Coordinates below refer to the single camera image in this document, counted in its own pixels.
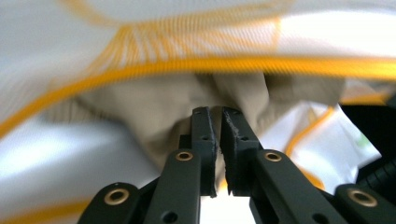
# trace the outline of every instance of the yellow seam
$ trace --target yellow seam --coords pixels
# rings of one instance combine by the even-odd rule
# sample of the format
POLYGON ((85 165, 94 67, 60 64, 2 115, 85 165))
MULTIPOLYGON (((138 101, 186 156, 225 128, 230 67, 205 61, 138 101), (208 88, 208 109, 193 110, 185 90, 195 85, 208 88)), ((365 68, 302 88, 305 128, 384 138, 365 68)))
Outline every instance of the yellow seam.
POLYGON ((163 47, 165 51, 166 60, 172 60, 177 57, 177 53, 175 48, 172 47, 172 43, 169 40, 169 37, 165 34, 164 31, 158 31, 158 39, 160 45, 163 47))
POLYGON ((195 56, 195 52, 194 49, 189 45, 190 43, 186 43, 188 41, 186 41, 186 39, 183 39, 179 36, 173 36, 172 39, 174 39, 177 44, 181 47, 183 53, 185 53, 185 55, 182 56, 195 56))
POLYGON ((293 152, 295 146, 309 133, 311 133, 314 129, 316 129, 321 123, 323 123, 329 116, 332 115, 334 109, 329 107, 326 112, 318 118, 315 122, 311 123, 308 127, 303 129, 300 133, 295 135, 289 142, 288 146, 286 147, 285 154, 290 157, 291 153, 293 152))
POLYGON ((39 96, 0 124, 0 138, 33 114, 67 97, 130 77, 147 77, 180 70, 230 73, 264 70, 266 73, 298 73, 311 76, 396 80, 394 74, 396 60, 392 59, 253 57, 245 55, 235 58, 213 57, 138 64, 120 70, 105 71, 97 76, 86 77, 39 96))
POLYGON ((151 30, 172 30, 178 32, 181 30, 207 29, 209 26, 219 26, 225 24, 233 24, 241 21, 260 20, 275 14, 278 16, 289 8, 292 3, 290 0, 276 1, 269 3, 249 4, 244 6, 226 7, 221 9, 210 10, 207 12, 195 12, 190 14, 176 15, 171 18, 161 18, 160 20, 151 21, 115 21, 102 15, 101 12, 93 9, 83 0, 71 0, 64 3, 73 13, 85 19, 87 22, 104 26, 122 26, 133 25, 139 27, 149 27, 151 30))
POLYGON ((113 58, 110 60, 110 65, 107 67, 107 70, 117 69, 120 67, 120 62, 122 60, 122 54, 125 49, 124 41, 127 36, 127 30, 120 29, 120 36, 115 38, 115 42, 117 43, 115 48, 113 49, 113 58))
POLYGON ((134 43, 131 44, 130 49, 133 49, 134 51, 133 51, 133 58, 131 60, 131 63, 128 65, 140 63, 142 60, 142 53, 140 48, 138 47, 136 36, 134 34, 132 34, 132 36, 134 43))
POLYGON ((133 30, 131 30, 128 34, 126 45, 127 45, 126 65, 128 66, 136 63, 137 57, 140 56, 139 47, 137 46, 137 41, 134 36, 133 30))
POLYGON ((140 43, 142 43, 142 39, 141 36, 139 35, 138 32, 135 32, 133 30, 133 32, 131 32, 132 35, 134 36, 134 47, 135 47, 135 51, 134 51, 134 58, 133 58, 133 63, 131 64, 127 64, 129 66, 134 65, 134 64, 138 64, 138 63, 142 63, 142 60, 144 59, 144 49, 139 48, 139 46, 142 46, 140 43))
POLYGON ((150 38, 148 41, 149 41, 152 49, 154 50, 155 58, 159 61, 163 60, 163 57, 161 55, 160 46, 158 44, 159 39, 157 38, 157 36, 155 35, 155 37, 150 38))
POLYGON ((254 42, 253 40, 239 38, 234 35, 225 34, 221 31, 213 31, 213 33, 209 33, 209 35, 219 37, 219 38, 223 39, 223 41, 230 41, 233 44, 239 45, 241 47, 249 47, 249 48, 255 48, 255 49, 273 49, 274 48, 274 46, 273 46, 274 38, 272 38, 271 43, 257 43, 257 42, 254 42))
POLYGON ((100 53, 100 55, 91 63, 91 65, 85 69, 83 72, 85 74, 92 74, 101 70, 101 67, 107 63, 108 59, 114 52, 114 48, 118 45, 118 41, 122 35, 122 29, 119 29, 110 43, 106 46, 106 48, 100 53))
POLYGON ((117 60, 117 66, 125 67, 126 65, 126 59, 127 59, 127 54, 128 54, 128 35, 130 33, 131 29, 126 29, 124 30, 124 36, 120 40, 120 51, 119 51, 119 58, 117 60))
MULTIPOLYGON (((286 147, 286 151, 285 154, 288 157, 291 157, 291 154, 293 152, 293 150, 295 149, 296 145, 298 143, 300 143, 300 141, 306 137, 309 133, 311 133, 315 128, 317 128, 321 123, 323 123, 326 119, 328 119, 332 113, 334 112, 334 108, 332 107, 328 107, 327 111, 319 118, 317 119, 315 122, 311 123, 308 127, 306 127, 305 129, 303 129, 300 133, 298 133, 297 135, 295 135, 289 142, 289 144, 286 147)), ((324 184, 323 182, 318 179, 316 176, 312 175, 311 173, 309 173, 308 171, 306 171, 304 168, 302 167, 298 167, 300 169, 300 171, 305 175, 305 177, 318 189, 322 189, 324 190, 324 184)))
POLYGON ((149 52, 149 47, 148 47, 148 43, 147 43, 147 39, 142 39, 140 38, 140 43, 142 45, 143 48, 143 53, 144 53, 144 63, 149 63, 150 61, 150 52, 149 52))
POLYGON ((228 52, 235 52, 235 51, 241 51, 243 50, 243 46, 237 46, 233 43, 226 43, 224 42, 224 39, 221 39, 219 37, 215 37, 212 34, 201 34, 198 35, 202 40, 204 40, 206 43, 211 44, 213 47, 219 48, 224 51, 228 52))
POLYGON ((196 49, 198 49, 200 52, 203 52, 205 54, 205 56, 208 56, 208 57, 215 56, 213 49, 210 48, 208 45, 199 41, 196 37, 190 38, 190 42, 195 46, 196 49))

